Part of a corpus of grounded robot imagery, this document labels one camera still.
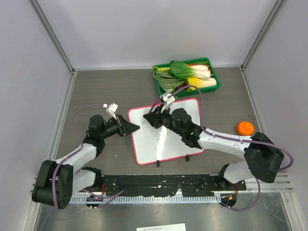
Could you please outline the pink framed whiteboard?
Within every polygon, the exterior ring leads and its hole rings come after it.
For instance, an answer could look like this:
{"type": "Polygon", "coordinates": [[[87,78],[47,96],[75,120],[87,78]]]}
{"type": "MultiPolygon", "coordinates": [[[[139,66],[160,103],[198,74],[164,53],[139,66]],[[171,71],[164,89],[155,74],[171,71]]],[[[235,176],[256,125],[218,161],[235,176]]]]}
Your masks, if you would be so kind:
{"type": "Polygon", "coordinates": [[[143,118],[150,109],[149,105],[132,108],[128,112],[129,122],[140,126],[139,130],[132,133],[135,158],[139,165],[155,164],[157,161],[162,162],[204,152],[203,149],[186,146],[181,141],[181,136],[165,127],[153,128],[143,118]]]}

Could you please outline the green bok choy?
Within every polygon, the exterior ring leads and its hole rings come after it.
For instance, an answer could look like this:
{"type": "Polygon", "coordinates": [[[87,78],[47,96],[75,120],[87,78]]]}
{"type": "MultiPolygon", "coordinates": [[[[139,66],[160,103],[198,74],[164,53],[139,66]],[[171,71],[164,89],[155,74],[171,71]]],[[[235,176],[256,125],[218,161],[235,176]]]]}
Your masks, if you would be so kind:
{"type": "Polygon", "coordinates": [[[209,71],[202,72],[194,70],[188,66],[188,64],[181,61],[172,61],[169,67],[173,75],[183,80],[191,77],[207,80],[208,78],[212,77],[212,74],[209,71]]]}

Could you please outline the white paper label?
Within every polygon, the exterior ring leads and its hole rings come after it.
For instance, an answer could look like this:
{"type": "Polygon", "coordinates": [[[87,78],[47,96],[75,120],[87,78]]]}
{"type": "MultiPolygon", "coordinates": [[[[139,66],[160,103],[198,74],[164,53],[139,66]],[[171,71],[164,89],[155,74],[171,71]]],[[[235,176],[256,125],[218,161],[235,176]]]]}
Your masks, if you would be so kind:
{"type": "Polygon", "coordinates": [[[184,223],[137,228],[136,231],[186,231],[184,223]]]}

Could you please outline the orange ball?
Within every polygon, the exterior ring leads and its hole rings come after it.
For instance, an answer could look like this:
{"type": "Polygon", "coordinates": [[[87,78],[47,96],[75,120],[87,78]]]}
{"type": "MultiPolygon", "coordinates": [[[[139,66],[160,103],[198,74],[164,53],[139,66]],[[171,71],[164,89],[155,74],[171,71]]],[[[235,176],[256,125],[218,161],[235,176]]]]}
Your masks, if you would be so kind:
{"type": "Polygon", "coordinates": [[[247,121],[242,121],[236,126],[236,131],[241,136],[249,136],[255,132],[255,127],[247,121]]]}

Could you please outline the red chili pepper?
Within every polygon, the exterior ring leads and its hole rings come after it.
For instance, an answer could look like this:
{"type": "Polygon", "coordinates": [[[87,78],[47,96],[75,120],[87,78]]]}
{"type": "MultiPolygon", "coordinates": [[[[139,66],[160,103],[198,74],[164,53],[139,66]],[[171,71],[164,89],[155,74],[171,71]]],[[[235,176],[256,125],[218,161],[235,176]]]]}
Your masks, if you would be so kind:
{"type": "Polygon", "coordinates": [[[197,71],[202,71],[202,72],[209,71],[210,73],[212,73],[209,66],[205,64],[188,64],[188,66],[197,71]]]}

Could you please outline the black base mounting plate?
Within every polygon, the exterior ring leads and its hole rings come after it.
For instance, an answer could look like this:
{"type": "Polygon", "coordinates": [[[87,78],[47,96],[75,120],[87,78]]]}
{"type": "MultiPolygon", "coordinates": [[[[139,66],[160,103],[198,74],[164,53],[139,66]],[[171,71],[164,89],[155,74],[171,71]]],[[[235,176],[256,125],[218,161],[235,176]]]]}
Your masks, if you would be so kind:
{"type": "Polygon", "coordinates": [[[172,197],[181,190],[184,197],[212,196],[218,191],[245,191],[242,180],[231,184],[220,176],[210,174],[186,175],[105,175],[103,187],[107,195],[121,190],[126,197],[172,197]]]}

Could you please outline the yellow leaf cabbage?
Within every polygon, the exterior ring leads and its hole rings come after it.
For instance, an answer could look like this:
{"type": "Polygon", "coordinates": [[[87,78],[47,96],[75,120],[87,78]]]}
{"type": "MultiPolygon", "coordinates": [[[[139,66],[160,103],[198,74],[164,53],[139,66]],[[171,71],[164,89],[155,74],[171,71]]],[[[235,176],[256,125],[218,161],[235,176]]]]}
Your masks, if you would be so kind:
{"type": "Polygon", "coordinates": [[[191,77],[187,79],[187,82],[189,85],[194,85],[199,89],[213,87],[217,85],[217,81],[213,77],[210,77],[207,80],[203,80],[203,79],[196,78],[196,77],[191,77]]]}

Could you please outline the right aluminium frame post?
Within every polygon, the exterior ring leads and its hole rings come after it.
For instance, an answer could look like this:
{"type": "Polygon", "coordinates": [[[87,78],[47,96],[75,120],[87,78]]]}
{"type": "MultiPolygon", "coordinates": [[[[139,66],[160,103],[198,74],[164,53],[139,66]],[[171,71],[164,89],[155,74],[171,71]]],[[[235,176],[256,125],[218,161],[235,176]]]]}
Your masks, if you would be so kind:
{"type": "Polygon", "coordinates": [[[241,65],[241,70],[244,71],[248,64],[250,63],[251,59],[253,58],[255,52],[257,51],[258,47],[260,46],[261,42],[263,41],[264,37],[266,36],[267,32],[269,31],[271,25],[275,21],[275,18],[278,16],[279,12],[281,11],[283,5],[285,4],[286,0],[276,0],[274,2],[273,7],[271,8],[265,22],[263,23],[257,37],[255,38],[252,47],[250,48],[243,64],[241,65]]]}

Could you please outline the aluminium frame post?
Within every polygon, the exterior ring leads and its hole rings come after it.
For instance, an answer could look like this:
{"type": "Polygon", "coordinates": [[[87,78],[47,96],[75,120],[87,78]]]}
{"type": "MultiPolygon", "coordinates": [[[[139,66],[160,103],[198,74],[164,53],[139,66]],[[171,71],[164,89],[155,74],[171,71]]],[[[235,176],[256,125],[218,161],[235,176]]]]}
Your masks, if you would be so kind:
{"type": "Polygon", "coordinates": [[[60,57],[64,61],[66,67],[69,70],[69,72],[71,74],[73,74],[74,68],[73,68],[71,62],[69,61],[62,45],[60,44],[60,41],[58,40],[49,20],[47,19],[45,13],[43,12],[39,2],[37,0],[29,0],[29,3],[32,6],[32,8],[34,9],[34,11],[35,11],[36,15],[38,16],[39,20],[41,21],[44,29],[46,30],[48,36],[50,37],[52,43],[54,44],[56,50],[58,51],[58,53],[60,55],[60,57]]]}
{"type": "Polygon", "coordinates": [[[281,11],[283,5],[285,4],[286,0],[276,0],[274,2],[273,7],[271,8],[265,22],[263,23],[257,37],[255,38],[252,47],[250,48],[243,64],[241,65],[241,70],[244,71],[248,64],[250,63],[251,59],[253,58],[255,52],[257,51],[258,47],[260,46],[261,42],[263,41],[264,37],[266,36],[267,32],[269,31],[271,25],[275,21],[275,18],[278,16],[279,12],[281,11]]]}

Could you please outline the left aluminium frame post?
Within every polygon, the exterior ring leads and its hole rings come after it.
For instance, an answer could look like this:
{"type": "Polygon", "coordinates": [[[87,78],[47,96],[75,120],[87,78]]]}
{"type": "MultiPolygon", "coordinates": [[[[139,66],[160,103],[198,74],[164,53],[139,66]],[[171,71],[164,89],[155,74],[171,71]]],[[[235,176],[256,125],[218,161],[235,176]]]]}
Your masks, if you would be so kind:
{"type": "Polygon", "coordinates": [[[45,13],[43,12],[39,2],[37,0],[29,0],[29,3],[32,6],[32,8],[34,9],[34,11],[35,11],[36,15],[38,16],[39,20],[41,21],[44,29],[46,30],[48,36],[50,37],[52,43],[54,44],[56,50],[58,51],[58,53],[60,55],[60,57],[64,61],[66,67],[69,70],[69,72],[71,74],[73,74],[74,68],[73,68],[71,62],[69,61],[62,45],[60,44],[60,41],[58,40],[49,20],[47,19],[45,13]]]}

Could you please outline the green plastic tray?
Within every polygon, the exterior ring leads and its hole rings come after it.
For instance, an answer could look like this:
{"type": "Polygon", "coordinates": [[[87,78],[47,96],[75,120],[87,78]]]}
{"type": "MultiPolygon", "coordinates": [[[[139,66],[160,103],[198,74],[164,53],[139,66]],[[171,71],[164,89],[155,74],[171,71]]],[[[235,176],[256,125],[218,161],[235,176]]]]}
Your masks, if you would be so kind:
{"type": "Polygon", "coordinates": [[[186,61],[170,61],[167,64],[152,66],[158,94],[177,93],[177,97],[186,97],[201,93],[215,92],[220,88],[220,80],[208,58],[186,61]]]}

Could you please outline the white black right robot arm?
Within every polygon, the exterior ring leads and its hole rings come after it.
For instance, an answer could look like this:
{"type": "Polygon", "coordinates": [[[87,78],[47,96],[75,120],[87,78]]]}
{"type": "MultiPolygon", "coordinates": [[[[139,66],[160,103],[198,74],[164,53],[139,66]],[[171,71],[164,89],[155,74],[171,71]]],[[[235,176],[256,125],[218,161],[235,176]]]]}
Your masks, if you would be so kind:
{"type": "Polygon", "coordinates": [[[190,148],[217,150],[241,158],[239,163],[225,164],[219,172],[217,183],[223,190],[253,178],[273,183],[284,159],[282,151],[265,134],[235,136],[215,132],[194,123],[183,108],[161,111],[157,107],[143,118],[156,129],[164,126],[176,133],[190,148]]]}

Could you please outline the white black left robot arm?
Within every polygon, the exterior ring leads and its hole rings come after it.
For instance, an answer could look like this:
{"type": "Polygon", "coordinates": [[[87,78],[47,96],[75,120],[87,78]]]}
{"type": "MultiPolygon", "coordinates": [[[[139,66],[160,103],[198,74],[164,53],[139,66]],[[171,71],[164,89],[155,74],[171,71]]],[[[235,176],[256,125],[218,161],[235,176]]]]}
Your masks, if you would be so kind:
{"type": "Polygon", "coordinates": [[[97,158],[105,147],[105,139],[119,135],[127,136],[140,126],[116,115],[105,121],[101,115],[89,119],[86,136],[74,151],[57,160],[44,161],[32,191],[32,201],[64,209],[73,195],[88,188],[97,192],[102,188],[102,174],[98,169],[84,165],[97,158]]]}

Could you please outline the green long beans bundle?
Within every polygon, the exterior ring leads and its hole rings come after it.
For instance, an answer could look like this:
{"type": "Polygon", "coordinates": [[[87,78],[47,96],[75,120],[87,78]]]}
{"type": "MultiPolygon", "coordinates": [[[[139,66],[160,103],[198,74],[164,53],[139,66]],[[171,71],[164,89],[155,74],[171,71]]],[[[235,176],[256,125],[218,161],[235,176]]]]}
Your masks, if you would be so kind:
{"type": "Polygon", "coordinates": [[[186,83],[186,80],[180,79],[172,74],[170,67],[158,67],[152,68],[154,79],[158,82],[158,85],[165,92],[175,92],[176,88],[186,83]]]}

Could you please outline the magenta capped whiteboard marker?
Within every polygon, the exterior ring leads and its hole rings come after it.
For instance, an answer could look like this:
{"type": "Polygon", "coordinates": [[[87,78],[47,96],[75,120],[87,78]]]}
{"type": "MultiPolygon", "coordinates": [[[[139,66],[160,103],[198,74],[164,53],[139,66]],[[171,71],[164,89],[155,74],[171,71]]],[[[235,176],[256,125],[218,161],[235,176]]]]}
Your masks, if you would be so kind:
{"type": "Polygon", "coordinates": [[[152,106],[151,106],[151,108],[150,108],[150,110],[149,110],[148,113],[151,113],[151,112],[152,112],[152,110],[155,108],[155,106],[157,105],[157,103],[158,103],[158,100],[155,100],[154,103],[152,104],[152,106]]]}

